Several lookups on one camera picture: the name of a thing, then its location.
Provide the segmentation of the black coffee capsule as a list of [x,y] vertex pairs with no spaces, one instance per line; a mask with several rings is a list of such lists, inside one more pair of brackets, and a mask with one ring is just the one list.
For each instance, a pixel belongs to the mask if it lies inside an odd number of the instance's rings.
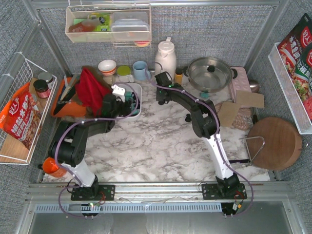
[[186,115],[185,121],[186,121],[187,123],[189,123],[189,122],[192,121],[192,118],[191,118],[191,115],[190,115],[190,114],[187,114],[187,115]]
[[140,99],[137,97],[135,93],[132,93],[132,110],[140,109]]

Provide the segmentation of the green coffee capsule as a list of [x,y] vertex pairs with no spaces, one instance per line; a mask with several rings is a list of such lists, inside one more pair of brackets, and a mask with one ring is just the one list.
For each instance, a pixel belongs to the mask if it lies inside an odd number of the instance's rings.
[[125,100],[128,101],[130,98],[132,98],[132,92],[125,92]]
[[209,98],[209,94],[205,93],[205,92],[200,92],[199,96],[201,99],[208,99]]

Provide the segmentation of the white plastic storage basket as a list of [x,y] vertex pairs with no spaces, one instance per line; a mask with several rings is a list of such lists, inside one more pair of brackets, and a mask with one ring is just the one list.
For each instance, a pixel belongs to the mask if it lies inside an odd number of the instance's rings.
[[142,112],[142,87],[137,83],[116,82],[112,85],[117,98],[117,120],[137,121]]

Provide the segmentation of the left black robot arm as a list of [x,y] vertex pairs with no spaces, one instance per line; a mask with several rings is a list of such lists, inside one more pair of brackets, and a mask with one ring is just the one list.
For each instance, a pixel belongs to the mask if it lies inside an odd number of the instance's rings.
[[62,169],[66,169],[77,181],[73,192],[83,196],[95,197],[99,193],[97,176],[88,168],[84,156],[89,137],[108,133],[115,125],[115,120],[133,115],[140,107],[135,93],[122,101],[120,97],[108,94],[95,118],[76,123],[62,121],[54,135],[49,154]]

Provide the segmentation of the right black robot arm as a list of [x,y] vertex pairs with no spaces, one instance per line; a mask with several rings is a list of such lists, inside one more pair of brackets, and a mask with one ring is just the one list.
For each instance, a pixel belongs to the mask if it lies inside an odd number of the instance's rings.
[[174,101],[189,111],[194,133],[207,143],[210,151],[218,193],[221,197],[232,196],[238,190],[240,182],[222,145],[220,122],[214,104],[194,97],[178,83],[173,84],[168,72],[160,73],[155,78],[158,103],[162,105]]

